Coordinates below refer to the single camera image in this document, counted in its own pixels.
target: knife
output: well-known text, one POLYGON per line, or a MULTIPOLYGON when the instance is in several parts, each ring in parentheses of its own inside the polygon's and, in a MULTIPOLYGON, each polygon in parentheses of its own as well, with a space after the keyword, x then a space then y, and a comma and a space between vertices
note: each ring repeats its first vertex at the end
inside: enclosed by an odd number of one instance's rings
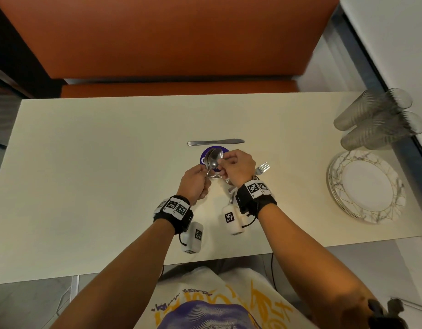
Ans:
POLYGON ((212 145, 212 144, 239 144, 244 143, 244 140, 240 138, 229 138, 229 139, 222 139, 220 141, 189 141, 189 146, 204 146, 204 145, 212 145))

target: stack of glasses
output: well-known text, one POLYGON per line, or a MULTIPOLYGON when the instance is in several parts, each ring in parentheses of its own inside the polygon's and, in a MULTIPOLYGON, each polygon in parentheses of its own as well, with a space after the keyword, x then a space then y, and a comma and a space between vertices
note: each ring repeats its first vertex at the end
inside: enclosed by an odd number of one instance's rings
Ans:
POLYGON ((334 120, 334 126, 342 131, 356 126, 340 140, 340 144, 349 151, 362 146, 374 150, 421 134, 422 119, 406 111, 411 105, 411 96, 399 88, 383 94, 364 91, 334 120))

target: black wrist strap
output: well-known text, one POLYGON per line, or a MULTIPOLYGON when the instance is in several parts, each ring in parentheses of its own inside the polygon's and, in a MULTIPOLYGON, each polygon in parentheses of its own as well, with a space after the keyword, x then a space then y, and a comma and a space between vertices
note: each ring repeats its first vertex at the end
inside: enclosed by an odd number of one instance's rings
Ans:
POLYGON ((193 216, 188 199, 174 195, 158 205, 153 212, 153 221, 163 218, 172 224, 175 234, 181 234, 188 230, 193 216))
POLYGON ((246 182, 238 189, 236 199, 242 214, 249 212, 255 217, 267 204, 277 204, 269 188, 260 180, 246 182))

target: white t-shirt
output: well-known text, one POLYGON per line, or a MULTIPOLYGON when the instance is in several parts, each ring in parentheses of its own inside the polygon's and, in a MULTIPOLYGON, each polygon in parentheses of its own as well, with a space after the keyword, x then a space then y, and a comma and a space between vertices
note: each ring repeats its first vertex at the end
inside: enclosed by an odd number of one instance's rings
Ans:
POLYGON ((287 328, 316 326, 266 278, 247 268, 217 276, 202 267, 157 284, 135 328, 287 328))

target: stack of plates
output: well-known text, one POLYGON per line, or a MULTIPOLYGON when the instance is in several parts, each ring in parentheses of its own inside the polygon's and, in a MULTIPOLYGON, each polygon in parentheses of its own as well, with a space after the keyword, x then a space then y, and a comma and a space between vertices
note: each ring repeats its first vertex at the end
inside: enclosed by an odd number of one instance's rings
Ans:
POLYGON ((333 199, 350 216, 372 224, 399 219, 406 205, 403 182, 383 159, 368 151, 346 151, 327 170, 333 199))

